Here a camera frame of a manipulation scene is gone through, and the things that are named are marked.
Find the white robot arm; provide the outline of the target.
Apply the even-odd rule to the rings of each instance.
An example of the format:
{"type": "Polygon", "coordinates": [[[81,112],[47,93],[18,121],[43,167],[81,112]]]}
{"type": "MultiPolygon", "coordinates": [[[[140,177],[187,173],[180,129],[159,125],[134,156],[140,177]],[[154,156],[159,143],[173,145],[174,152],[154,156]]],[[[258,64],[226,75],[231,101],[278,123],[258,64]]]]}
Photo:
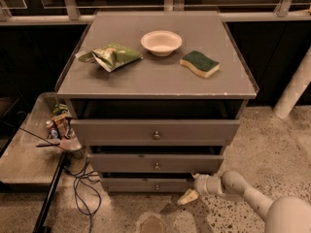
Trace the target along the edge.
{"type": "Polygon", "coordinates": [[[267,116],[249,113],[241,135],[249,149],[236,156],[239,170],[195,174],[179,203],[209,196],[243,200],[264,222],[265,233],[311,233],[310,157],[294,140],[297,123],[287,122],[290,113],[281,103],[267,116]]]}

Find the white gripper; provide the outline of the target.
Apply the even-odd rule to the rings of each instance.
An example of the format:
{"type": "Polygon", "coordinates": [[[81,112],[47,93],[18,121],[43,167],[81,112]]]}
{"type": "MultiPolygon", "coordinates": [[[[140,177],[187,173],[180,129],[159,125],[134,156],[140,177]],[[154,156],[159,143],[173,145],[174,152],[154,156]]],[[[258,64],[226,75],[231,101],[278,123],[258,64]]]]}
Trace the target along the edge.
{"type": "Polygon", "coordinates": [[[186,205],[194,200],[196,200],[199,195],[206,196],[209,195],[209,189],[208,189],[208,182],[209,182],[209,175],[202,175],[202,174],[191,174],[194,178],[194,189],[189,188],[184,195],[182,195],[179,200],[179,205],[186,205]]]}

